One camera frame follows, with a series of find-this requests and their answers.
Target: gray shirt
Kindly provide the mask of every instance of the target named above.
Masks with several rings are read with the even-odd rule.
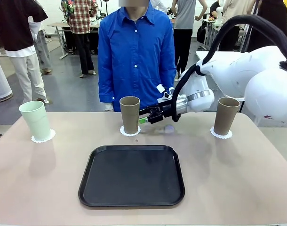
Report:
[[[193,29],[196,0],[178,0],[178,12],[174,29]]]

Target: shirt collar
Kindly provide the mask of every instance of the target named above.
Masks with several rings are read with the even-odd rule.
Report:
[[[153,6],[151,4],[151,2],[149,3],[149,7],[148,7],[148,10],[147,12],[145,13],[144,17],[150,21],[151,24],[154,24],[154,9],[153,9]],[[130,20],[129,18],[129,15],[125,9],[125,7],[120,7],[119,9],[119,19],[120,19],[120,23],[122,24],[123,21],[125,19],[128,19]]]

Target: brown paper cup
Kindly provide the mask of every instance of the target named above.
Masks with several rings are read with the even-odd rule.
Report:
[[[228,134],[241,104],[236,99],[230,97],[222,97],[218,102],[214,132],[225,136]]]
[[[137,97],[123,97],[120,99],[120,110],[123,118],[124,131],[135,134],[138,131],[139,104]]]

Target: beige tabletop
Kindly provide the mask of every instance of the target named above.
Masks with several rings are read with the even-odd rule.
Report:
[[[48,27],[70,27],[67,23],[53,23],[49,24]],[[91,28],[99,28],[100,24],[90,25]]]
[[[210,134],[215,113],[188,113],[124,137],[120,113],[48,113],[53,140],[35,144],[21,118],[0,139],[0,224],[268,225],[287,223],[287,162],[237,114],[233,137]],[[175,131],[167,133],[166,125]],[[164,209],[91,209],[78,199],[90,153],[102,145],[168,145],[178,153],[183,201]]]

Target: paper cup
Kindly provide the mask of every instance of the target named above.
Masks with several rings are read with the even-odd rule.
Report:
[[[19,107],[19,111],[37,141],[49,139],[50,126],[43,102],[27,102]]]
[[[124,131],[135,134],[138,131],[140,100],[137,97],[123,97],[120,99],[120,110],[123,118]]]
[[[214,132],[225,136],[228,134],[241,104],[236,99],[230,97],[222,97],[218,102]]]

